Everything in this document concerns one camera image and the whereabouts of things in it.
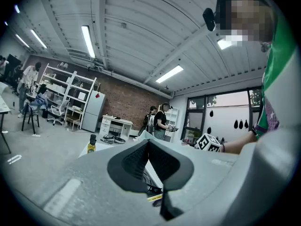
white refrigerator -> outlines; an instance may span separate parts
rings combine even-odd
[[[82,129],[92,132],[96,131],[98,120],[103,111],[104,102],[105,94],[94,90],[91,92],[84,114],[83,124],[81,127]]]

office chair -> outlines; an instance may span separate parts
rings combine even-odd
[[[47,119],[47,121],[53,120],[53,125],[55,125],[55,122],[57,121],[62,125],[63,122],[59,118],[65,115],[65,107],[67,107],[68,103],[69,100],[64,100],[58,107],[52,105],[50,108],[48,108],[48,112],[50,112],[54,116],[54,118],[49,118]]]

white ceiling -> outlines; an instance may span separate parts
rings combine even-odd
[[[80,63],[67,49],[88,52],[81,26],[89,25],[97,62],[165,93],[261,76],[267,55],[259,44],[220,50],[218,31],[202,28],[203,11],[215,11],[215,5],[216,0],[23,0],[9,27],[40,56]],[[191,42],[201,30],[206,32]],[[182,72],[155,82],[178,64]]]

gray machine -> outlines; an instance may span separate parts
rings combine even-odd
[[[104,102],[105,102],[105,94],[102,94],[94,90],[91,92],[86,107],[86,111],[84,114],[82,129],[92,131],[92,132],[96,131],[98,120],[103,110]]]
[[[301,155],[300,127],[267,133],[240,155],[145,139],[81,156],[37,190],[15,193],[41,225],[251,225],[278,200]],[[163,199],[147,200],[150,160]]]

yellow bottle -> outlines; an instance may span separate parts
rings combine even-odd
[[[96,142],[96,135],[91,134],[91,136],[90,136],[90,143],[88,144],[87,154],[96,151],[95,142]]]

